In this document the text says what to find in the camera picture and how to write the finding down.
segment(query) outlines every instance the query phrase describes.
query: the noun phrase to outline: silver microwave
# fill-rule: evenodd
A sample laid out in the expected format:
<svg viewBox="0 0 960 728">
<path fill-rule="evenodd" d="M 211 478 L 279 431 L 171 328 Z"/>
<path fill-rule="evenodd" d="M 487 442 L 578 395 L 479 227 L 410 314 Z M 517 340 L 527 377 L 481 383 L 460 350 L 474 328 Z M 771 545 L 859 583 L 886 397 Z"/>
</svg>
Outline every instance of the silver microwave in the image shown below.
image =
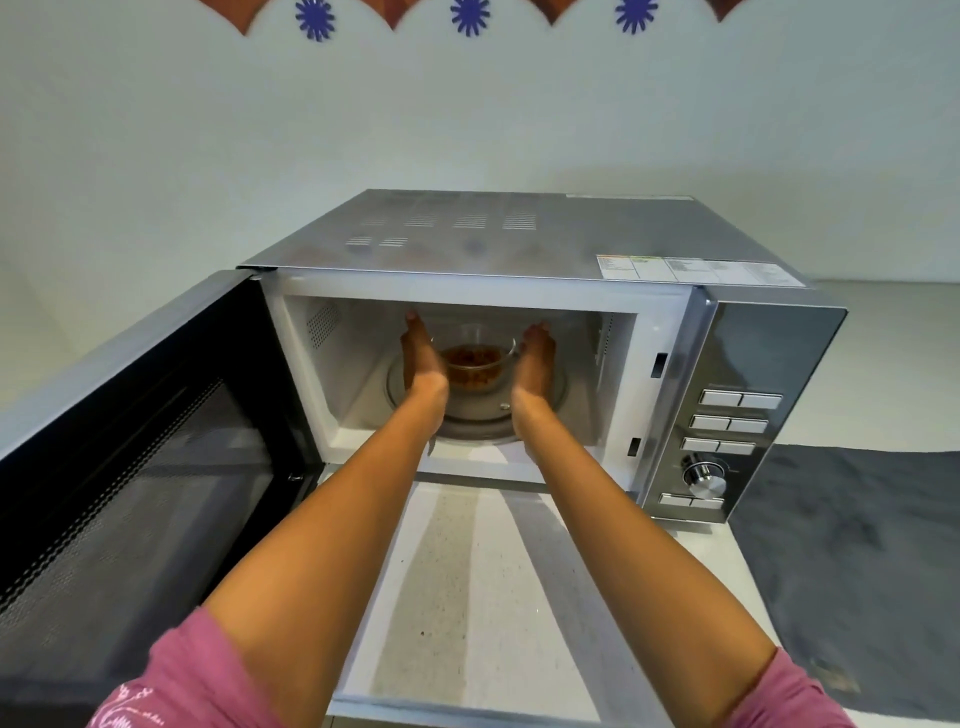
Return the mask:
<svg viewBox="0 0 960 728">
<path fill-rule="evenodd" d="M 362 445 L 409 307 L 550 322 L 571 432 L 651 516 L 713 523 L 846 315 L 689 198 L 368 190 L 0 413 L 4 725 L 84 725 Z M 418 480 L 543 490 L 509 398 L 468 394 Z"/>
<path fill-rule="evenodd" d="M 846 314 L 690 198 L 368 190 L 244 267 L 324 462 L 396 405 L 405 308 L 439 329 L 547 321 L 561 419 L 650 515 L 682 521 L 727 519 Z M 448 411 L 421 473 L 536 488 L 509 386 L 484 399 Z"/>
</svg>

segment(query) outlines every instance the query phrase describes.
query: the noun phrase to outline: control knob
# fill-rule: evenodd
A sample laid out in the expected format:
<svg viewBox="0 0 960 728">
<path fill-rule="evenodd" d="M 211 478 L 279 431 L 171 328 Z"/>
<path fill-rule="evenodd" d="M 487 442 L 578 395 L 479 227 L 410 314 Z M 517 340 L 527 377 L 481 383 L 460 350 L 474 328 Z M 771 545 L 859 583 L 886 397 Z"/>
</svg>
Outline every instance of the control knob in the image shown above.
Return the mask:
<svg viewBox="0 0 960 728">
<path fill-rule="evenodd" d="M 704 500 L 723 497 L 727 491 L 723 468 L 716 463 L 694 463 L 684 471 L 684 480 L 690 493 Z"/>
</svg>

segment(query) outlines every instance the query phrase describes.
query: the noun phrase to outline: person's left arm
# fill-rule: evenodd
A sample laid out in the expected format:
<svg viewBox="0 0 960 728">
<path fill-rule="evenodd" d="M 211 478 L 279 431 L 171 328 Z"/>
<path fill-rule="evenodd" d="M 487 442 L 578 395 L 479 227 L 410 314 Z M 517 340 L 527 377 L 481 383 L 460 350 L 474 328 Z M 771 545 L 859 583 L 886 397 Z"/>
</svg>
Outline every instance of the person's left arm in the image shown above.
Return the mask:
<svg viewBox="0 0 960 728">
<path fill-rule="evenodd" d="M 393 539 L 448 383 L 420 318 L 403 336 L 409 389 L 393 417 L 204 603 L 286 728 L 316 728 Z"/>
</svg>

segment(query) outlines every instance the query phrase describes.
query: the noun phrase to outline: hand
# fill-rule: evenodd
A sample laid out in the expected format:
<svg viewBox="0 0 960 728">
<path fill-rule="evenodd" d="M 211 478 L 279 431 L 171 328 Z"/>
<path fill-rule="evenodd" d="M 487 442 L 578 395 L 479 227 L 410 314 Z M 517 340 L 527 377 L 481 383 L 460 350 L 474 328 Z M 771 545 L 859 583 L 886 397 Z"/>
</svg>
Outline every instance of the hand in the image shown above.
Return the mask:
<svg viewBox="0 0 960 728">
<path fill-rule="evenodd" d="M 418 402 L 424 408 L 432 436 L 444 421 L 450 382 L 446 365 L 433 348 L 430 334 L 416 311 L 407 312 L 407 330 L 400 337 L 403 347 L 403 385 L 405 401 Z"/>
<path fill-rule="evenodd" d="M 545 322 L 523 332 L 510 407 L 514 431 L 520 440 L 526 440 L 531 421 L 539 414 L 553 412 L 550 407 L 550 388 L 553 385 L 556 353 L 557 342 L 550 336 L 549 326 Z"/>
</svg>

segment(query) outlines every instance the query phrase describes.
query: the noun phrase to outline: instruction sticker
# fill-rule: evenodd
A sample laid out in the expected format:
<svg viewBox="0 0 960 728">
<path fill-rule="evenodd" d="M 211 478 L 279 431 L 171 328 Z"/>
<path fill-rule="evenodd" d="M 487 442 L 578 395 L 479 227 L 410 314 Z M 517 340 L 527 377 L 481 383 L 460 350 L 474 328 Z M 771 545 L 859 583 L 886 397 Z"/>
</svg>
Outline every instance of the instruction sticker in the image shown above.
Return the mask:
<svg viewBox="0 0 960 728">
<path fill-rule="evenodd" d="M 598 255 L 597 263 L 607 280 L 806 288 L 777 263 L 640 255 Z"/>
</svg>

